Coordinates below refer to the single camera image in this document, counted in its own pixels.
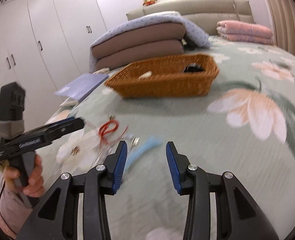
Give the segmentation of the left forearm pink sleeve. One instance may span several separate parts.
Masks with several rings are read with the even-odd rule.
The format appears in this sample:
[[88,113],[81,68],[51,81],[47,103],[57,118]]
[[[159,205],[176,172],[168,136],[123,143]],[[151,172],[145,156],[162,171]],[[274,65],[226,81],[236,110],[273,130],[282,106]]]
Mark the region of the left forearm pink sleeve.
[[26,207],[18,194],[8,189],[4,178],[1,182],[0,228],[7,236],[16,239],[17,233],[19,233],[33,208]]

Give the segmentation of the person's left hand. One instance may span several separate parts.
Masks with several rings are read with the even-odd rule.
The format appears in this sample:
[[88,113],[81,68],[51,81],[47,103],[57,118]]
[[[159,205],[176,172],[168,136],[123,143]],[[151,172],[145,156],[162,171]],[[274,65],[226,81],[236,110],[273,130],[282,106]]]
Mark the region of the person's left hand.
[[26,187],[19,190],[15,187],[14,180],[19,178],[20,172],[11,166],[6,166],[3,172],[5,186],[14,193],[24,193],[28,197],[38,198],[41,197],[45,191],[44,179],[42,177],[43,167],[42,159],[38,154],[35,155],[35,166],[29,177],[29,183]]

